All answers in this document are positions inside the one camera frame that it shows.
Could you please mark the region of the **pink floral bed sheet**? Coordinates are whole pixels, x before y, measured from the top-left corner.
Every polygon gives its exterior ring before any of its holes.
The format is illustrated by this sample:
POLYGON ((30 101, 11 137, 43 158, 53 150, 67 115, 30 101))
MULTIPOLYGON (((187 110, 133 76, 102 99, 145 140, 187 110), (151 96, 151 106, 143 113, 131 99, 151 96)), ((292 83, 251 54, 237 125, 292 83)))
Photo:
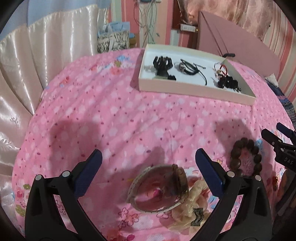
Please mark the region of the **pink floral bed sheet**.
POLYGON ((80 58, 48 85, 32 117, 13 169, 16 217, 25 228, 29 192, 37 174, 56 177, 86 160, 95 149, 103 163, 85 196, 87 215, 109 240, 189 240, 167 228, 171 213, 140 213, 126 203, 133 179, 148 166, 177 164, 194 183, 200 176, 195 152, 203 148, 227 167, 236 140, 255 140, 262 154, 262 179, 275 204, 273 177, 283 166, 260 132, 277 123, 293 127, 267 83, 234 64, 256 95, 251 106, 195 96, 141 92, 142 49, 80 58))

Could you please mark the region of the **pink patterned curtain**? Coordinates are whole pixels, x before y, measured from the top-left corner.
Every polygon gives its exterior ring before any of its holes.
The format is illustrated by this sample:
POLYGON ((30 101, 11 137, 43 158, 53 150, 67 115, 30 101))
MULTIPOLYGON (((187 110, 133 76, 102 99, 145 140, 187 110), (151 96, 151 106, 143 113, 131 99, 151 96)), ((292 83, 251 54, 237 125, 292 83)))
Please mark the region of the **pink patterned curtain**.
POLYGON ((221 17, 263 41, 279 1, 177 1, 184 24, 198 26, 199 12, 221 17))

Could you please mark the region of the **small black hair flower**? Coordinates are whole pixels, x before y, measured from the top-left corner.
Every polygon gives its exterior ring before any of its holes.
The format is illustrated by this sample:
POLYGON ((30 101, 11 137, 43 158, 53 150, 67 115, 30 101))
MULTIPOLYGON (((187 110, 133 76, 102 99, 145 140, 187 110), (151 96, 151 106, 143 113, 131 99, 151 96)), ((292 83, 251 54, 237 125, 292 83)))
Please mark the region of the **small black hair flower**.
POLYGON ((168 75, 168 76, 167 76, 167 79, 168 79, 168 80, 174 80, 174 81, 177 80, 176 77, 175 77, 175 75, 168 75))

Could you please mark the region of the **light blue paper bag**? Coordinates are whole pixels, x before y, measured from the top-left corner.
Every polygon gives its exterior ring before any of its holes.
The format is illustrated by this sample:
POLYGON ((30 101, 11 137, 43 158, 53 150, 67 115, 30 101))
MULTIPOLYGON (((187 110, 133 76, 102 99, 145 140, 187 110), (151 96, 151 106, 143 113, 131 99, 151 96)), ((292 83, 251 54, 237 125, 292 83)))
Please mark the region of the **light blue paper bag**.
POLYGON ((103 35, 103 34, 107 34, 107 33, 122 32, 122 31, 128 31, 130 39, 135 37, 135 34, 131 32, 130 22, 108 23, 102 30, 99 30, 98 36, 103 35))

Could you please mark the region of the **white power strip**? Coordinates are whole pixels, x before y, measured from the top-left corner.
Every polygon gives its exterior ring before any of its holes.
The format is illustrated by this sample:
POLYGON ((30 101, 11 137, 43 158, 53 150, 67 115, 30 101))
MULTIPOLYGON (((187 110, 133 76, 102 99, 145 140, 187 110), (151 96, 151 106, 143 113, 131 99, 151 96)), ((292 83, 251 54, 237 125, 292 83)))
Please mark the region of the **white power strip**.
POLYGON ((185 32, 196 32, 197 28, 193 25, 187 25, 187 24, 180 24, 180 30, 185 32))

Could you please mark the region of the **white shallow cardboard tray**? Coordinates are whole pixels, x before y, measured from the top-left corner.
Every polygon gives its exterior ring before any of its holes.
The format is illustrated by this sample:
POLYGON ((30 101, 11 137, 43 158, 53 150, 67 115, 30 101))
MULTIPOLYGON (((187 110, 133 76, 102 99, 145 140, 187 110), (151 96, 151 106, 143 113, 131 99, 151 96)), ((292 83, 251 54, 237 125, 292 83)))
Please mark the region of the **white shallow cardboard tray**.
POLYGON ((138 87, 141 91, 206 97, 245 105, 253 105, 256 100, 245 78, 226 58, 170 45, 146 46, 138 87), (153 66, 156 56, 171 58, 173 67, 168 74, 175 75, 176 81, 156 75, 153 66))

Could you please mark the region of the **cream scrunchie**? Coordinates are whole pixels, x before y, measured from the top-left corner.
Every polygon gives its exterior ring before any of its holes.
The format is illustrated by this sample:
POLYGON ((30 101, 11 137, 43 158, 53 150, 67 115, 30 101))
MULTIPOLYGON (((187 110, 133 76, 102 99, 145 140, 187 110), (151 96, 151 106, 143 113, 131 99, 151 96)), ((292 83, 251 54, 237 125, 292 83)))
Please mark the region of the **cream scrunchie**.
POLYGON ((200 230, 211 212, 208 210, 209 188, 202 179, 197 180, 189 190, 187 199, 169 211, 163 225, 171 231, 193 235, 200 230))

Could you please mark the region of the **black claw hair clip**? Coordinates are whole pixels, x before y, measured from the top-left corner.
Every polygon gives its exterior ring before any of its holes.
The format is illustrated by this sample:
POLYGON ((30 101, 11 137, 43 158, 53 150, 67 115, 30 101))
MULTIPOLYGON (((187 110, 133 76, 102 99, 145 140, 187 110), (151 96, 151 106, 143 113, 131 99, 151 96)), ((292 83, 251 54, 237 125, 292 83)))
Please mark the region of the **black claw hair clip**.
POLYGON ((156 75, 167 78, 168 70, 173 67, 171 58, 164 56, 156 56, 153 60, 153 66, 156 69, 156 75))

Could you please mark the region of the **pink headboard panel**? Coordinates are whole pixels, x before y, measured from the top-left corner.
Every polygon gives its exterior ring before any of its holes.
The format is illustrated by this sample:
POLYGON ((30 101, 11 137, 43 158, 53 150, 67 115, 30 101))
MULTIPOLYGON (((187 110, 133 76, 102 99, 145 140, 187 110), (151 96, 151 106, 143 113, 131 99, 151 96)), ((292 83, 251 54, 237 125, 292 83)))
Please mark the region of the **pink headboard panel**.
POLYGON ((235 23, 206 11, 198 12, 197 49, 241 63, 265 77, 281 74, 281 36, 278 27, 261 41, 235 23))

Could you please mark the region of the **cream satin curtain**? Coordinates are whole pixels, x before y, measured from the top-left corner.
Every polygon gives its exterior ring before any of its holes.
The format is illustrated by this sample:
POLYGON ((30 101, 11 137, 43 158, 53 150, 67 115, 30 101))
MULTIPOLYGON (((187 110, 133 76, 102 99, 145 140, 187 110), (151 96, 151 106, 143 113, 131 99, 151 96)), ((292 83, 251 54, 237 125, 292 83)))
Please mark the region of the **cream satin curtain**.
POLYGON ((80 159, 95 130, 90 64, 110 1, 23 1, 1 32, 1 205, 24 217, 37 174, 80 159))

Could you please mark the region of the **black white floral tote bag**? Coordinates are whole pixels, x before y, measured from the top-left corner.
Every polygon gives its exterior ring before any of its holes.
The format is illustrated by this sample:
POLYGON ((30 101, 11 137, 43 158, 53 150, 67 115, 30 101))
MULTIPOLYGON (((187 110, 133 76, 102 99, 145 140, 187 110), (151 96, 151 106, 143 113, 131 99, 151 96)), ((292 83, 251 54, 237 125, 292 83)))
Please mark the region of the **black white floral tote bag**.
POLYGON ((106 53, 130 48, 130 33, 127 30, 104 33, 97 38, 97 52, 106 53))

